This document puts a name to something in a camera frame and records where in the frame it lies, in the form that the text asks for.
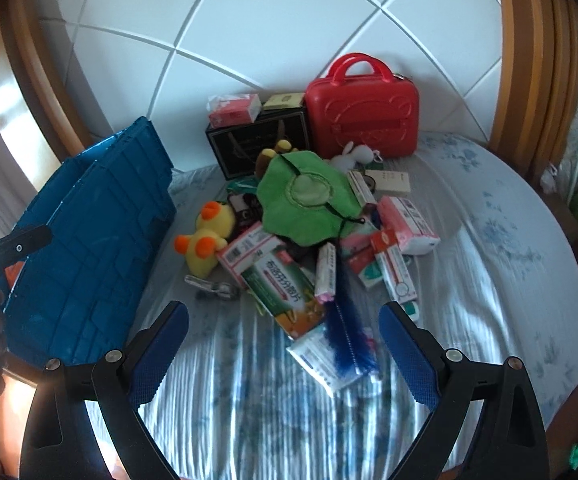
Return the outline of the green lotus leaf plush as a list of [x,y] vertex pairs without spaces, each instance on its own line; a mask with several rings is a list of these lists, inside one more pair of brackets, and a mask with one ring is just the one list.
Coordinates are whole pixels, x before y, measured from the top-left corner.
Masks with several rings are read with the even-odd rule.
[[273,157],[257,185],[266,232],[308,247],[365,222],[347,177],[310,151]]

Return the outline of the yellow duck plush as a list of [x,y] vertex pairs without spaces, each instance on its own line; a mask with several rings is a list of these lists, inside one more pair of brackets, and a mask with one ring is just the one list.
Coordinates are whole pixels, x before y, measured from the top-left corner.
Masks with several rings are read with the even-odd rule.
[[175,252],[185,257],[189,273],[195,278],[207,278],[218,265],[217,254],[227,247],[234,232],[236,216],[226,203],[211,200],[205,203],[191,235],[177,235]]

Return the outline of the pink tissue pack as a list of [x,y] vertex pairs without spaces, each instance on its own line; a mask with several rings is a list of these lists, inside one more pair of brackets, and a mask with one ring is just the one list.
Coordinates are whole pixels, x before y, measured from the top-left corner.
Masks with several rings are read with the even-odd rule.
[[261,110],[257,93],[212,96],[208,99],[208,122],[214,129],[253,124]]

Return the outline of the white paper card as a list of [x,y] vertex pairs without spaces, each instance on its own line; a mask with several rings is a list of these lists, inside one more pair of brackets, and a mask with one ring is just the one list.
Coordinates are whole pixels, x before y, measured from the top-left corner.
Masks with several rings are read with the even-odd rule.
[[367,170],[366,176],[374,182],[374,192],[394,196],[411,192],[409,174],[403,171]]

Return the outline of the blue bottle brush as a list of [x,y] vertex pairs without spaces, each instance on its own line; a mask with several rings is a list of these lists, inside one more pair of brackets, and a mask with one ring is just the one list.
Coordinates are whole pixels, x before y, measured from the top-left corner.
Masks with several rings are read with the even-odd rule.
[[339,374],[367,375],[378,370],[362,318],[348,292],[339,252],[336,252],[336,291],[333,299],[325,303],[325,332]]

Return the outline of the brown bear plush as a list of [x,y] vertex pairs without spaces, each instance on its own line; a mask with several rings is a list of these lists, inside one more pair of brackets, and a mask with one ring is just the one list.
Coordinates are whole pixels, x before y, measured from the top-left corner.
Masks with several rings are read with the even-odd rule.
[[261,151],[261,153],[257,156],[254,169],[255,177],[259,179],[264,177],[264,174],[267,171],[267,168],[273,158],[278,155],[284,155],[292,152],[296,152],[296,148],[294,148],[292,144],[286,139],[279,140],[273,148],[264,148],[264,150]]

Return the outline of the green orange medicine box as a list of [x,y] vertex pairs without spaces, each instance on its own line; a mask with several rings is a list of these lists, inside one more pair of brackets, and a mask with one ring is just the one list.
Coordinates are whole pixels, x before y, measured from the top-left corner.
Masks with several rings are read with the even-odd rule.
[[324,307],[315,286],[283,247],[262,255],[242,273],[255,299],[291,339],[298,339],[322,322]]

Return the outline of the pink white tissue box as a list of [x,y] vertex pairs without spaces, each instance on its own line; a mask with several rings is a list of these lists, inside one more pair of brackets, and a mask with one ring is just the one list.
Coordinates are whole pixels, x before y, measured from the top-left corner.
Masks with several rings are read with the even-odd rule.
[[403,255],[424,256],[440,244],[415,204],[405,197],[383,196],[378,201],[382,226],[392,230]]

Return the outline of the red hard carry case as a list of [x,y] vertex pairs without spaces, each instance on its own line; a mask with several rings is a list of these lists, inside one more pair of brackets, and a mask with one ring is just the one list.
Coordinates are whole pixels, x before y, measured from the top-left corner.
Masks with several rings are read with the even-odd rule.
[[418,144],[420,103],[414,83],[371,55],[347,53],[304,94],[314,151],[322,158],[347,143],[386,158],[406,157]]

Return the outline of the red white medicine box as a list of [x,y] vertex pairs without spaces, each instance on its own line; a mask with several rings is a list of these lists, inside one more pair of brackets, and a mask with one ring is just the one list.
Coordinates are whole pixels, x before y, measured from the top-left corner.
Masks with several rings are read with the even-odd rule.
[[400,252],[394,231],[388,229],[374,232],[370,235],[370,243],[389,297],[400,304],[417,300],[414,281]]

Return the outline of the white blue medicine box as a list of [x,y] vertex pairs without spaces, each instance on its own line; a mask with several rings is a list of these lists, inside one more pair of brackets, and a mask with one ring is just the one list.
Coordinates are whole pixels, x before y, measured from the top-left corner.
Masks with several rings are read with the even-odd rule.
[[287,352],[325,389],[330,398],[362,377],[354,368],[348,372],[340,372],[336,368],[334,351],[323,325],[293,341]]

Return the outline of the beige small box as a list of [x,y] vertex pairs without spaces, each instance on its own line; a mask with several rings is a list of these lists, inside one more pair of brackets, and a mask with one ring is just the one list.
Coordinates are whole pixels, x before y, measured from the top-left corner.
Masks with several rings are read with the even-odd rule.
[[292,110],[300,108],[303,105],[303,92],[277,93],[270,96],[263,103],[263,110],[271,112],[272,110]]

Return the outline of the white bunny plush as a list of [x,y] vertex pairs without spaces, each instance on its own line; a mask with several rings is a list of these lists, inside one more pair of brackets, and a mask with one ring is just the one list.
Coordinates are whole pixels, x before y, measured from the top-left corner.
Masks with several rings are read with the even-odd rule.
[[358,166],[367,166],[372,162],[383,162],[378,150],[373,150],[365,144],[355,145],[350,141],[345,144],[341,154],[329,160],[329,165],[342,174],[347,174]]

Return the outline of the blue plastic storage crate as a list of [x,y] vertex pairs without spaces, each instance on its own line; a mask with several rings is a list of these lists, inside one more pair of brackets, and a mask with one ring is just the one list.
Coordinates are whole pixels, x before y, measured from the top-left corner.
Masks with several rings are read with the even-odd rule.
[[42,367],[96,362],[124,346],[175,217],[173,164],[150,120],[67,159],[16,224],[48,226],[4,306],[11,353]]

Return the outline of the black gift bag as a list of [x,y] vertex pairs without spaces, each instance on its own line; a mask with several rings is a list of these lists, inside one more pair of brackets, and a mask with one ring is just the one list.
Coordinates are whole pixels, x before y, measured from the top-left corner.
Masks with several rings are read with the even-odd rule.
[[252,124],[205,129],[208,144],[226,180],[254,173],[258,155],[286,140],[291,148],[310,149],[310,124],[304,107],[261,112]]

